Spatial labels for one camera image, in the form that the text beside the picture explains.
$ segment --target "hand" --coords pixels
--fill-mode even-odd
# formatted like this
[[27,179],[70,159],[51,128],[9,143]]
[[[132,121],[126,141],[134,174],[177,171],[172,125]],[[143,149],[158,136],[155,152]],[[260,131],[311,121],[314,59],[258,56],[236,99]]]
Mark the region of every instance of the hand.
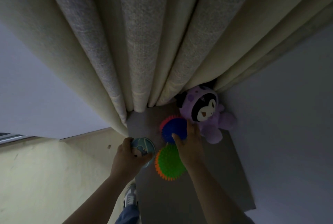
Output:
[[176,142],[179,157],[188,171],[203,164],[204,154],[197,124],[192,125],[191,121],[187,120],[187,138],[184,142],[176,134],[172,134],[172,138]]
[[110,176],[122,179],[129,183],[147,162],[152,159],[152,153],[142,157],[135,157],[131,152],[131,141],[133,138],[125,138],[122,145],[119,145],[113,159]]

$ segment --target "person's left hand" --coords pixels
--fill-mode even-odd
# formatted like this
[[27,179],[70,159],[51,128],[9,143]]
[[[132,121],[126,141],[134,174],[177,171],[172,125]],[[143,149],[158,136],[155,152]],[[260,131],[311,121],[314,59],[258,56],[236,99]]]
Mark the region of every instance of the person's left hand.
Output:
[[133,138],[125,138],[122,145],[119,145],[113,159],[111,176],[129,183],[147,162],[152,159],[152,153],[142,157],[135,157],[131,153],[131,141]]

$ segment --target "forearm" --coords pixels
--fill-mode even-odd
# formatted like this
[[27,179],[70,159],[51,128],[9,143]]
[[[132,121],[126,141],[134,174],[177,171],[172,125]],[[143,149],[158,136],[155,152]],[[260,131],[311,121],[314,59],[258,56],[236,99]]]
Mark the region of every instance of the forearm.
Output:
[[188,171],[208,224],[229,224],[231,220],[242,221],[246,218],[203,163],[194,165]]
[[107,223],[126,184],[121,178],[110,176],[64,224]]

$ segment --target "person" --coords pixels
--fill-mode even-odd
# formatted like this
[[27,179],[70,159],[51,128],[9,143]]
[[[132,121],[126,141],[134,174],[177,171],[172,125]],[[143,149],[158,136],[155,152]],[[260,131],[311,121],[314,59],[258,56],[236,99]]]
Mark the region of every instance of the person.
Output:
[[[187,121],[187,138],[183,142],[172,134],[179,156],[186,167],[208,224],[249,224],[249,219],[225,193],[207,170],[198,126]],[[131,153],[131,140],[126,138],[118,147],[110,176],[64,222],[64,224],[104,224],[109,221],[114,205],[123,188],[134,179],[141,167],[152,159],[152,154],[135,157]],[[126,191],[124,209],[116,224],[135,224],[139,220],[135,184]]]

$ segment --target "spiky ball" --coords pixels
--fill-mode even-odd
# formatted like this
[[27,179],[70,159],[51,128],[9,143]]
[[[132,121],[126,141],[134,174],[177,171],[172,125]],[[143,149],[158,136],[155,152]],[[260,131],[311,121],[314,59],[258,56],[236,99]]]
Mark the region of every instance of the spiky ball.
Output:
[[177,134],[182,140],[187,137],[186,120],[179,115],[171,115],[160,124],[160,131],[167,143],[175,144],[172,134]]
[[173,181],[180,177],[186,168],[181,162],[176,145],[168,144],[156,155],[155,168],[165,180]]

